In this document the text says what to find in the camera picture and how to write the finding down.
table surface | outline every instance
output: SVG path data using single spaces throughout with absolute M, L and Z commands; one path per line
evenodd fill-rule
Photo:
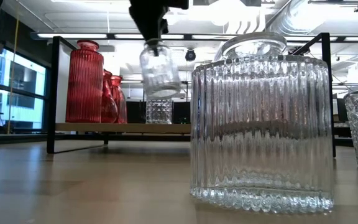
M 57 141 L 56 147 L 100 141 Z M 189 196 L 188 142 L 110 142 L 56 155 L 46 144 L 0 146 L 0 223 L 358 223 L 353 148 L 338 147 L 329 214 L 223 210 Z

red ribbed vase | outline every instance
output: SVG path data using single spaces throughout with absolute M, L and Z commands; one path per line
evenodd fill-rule
M 118 117 L 117 105 L 111 94 L 110 80 L 111 72 L 104 70 L 103 72 L 103 95 L 102 95 L 102 109 L 101 122 L 114 123 Z
M 103 56 L 99 44 L 79 40 L 70 55 L 66 122 L 100 123 L 103 94 Z
M 118 119 L 116 123 L 118 124 L 126 124 L 127 123 L 127 102 L 125 100 L 125 95 L 121 90 L 122 78 L 117 75 L 113 75 L 110 79 L 111 93 L 114 101 L 116 102 L 118 109 Z

glass lid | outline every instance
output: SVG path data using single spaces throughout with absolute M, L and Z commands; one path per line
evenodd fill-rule
M 281 55 L 287 47 L 287 40 L 272 32 L 254 32 L 239 35 L 222 46 L 224 58 L 236 58 L 246 55 Z

robotic arm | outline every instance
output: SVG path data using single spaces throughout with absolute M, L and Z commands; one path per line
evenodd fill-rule
M 188 9 L 188 0 L 130 0 L 129 14 L 147 42 L 150 39 L 160 39 L 161 33 L 168 33 L 168 24 L 162 17 L 168 7 Z

wooden shelf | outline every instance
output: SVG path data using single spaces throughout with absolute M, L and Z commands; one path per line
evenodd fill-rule
M 110 131 L 125 133 L 190 133 L 190 124 L 56 123 L 56 131 Z

